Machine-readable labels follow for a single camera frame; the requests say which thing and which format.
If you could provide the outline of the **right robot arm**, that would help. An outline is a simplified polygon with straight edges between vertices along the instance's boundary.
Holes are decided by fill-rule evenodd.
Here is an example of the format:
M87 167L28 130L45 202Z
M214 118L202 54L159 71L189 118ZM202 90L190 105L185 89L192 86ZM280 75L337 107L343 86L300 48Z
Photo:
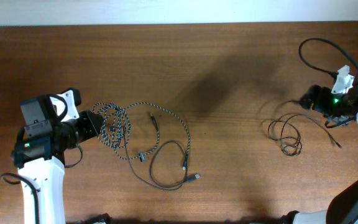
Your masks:
M339 69L332 88L313 85L300 98L299 105L327 117L339 119L342 126L349 121L358 124L358 73L352 76L349 67ZM358 223L358 180L335 196L326 210L314 213L292 211L281 217L280 223Z

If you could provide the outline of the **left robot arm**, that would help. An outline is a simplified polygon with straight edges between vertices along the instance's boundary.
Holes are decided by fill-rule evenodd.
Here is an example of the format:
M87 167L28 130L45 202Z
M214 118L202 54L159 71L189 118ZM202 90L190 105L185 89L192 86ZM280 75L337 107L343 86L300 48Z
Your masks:
M23 101L25 125L11 153L24 198L25 223L65 223L63 179L69 166L67 149L97 136L103 117L90 110L78 112L80 95L41 95Z

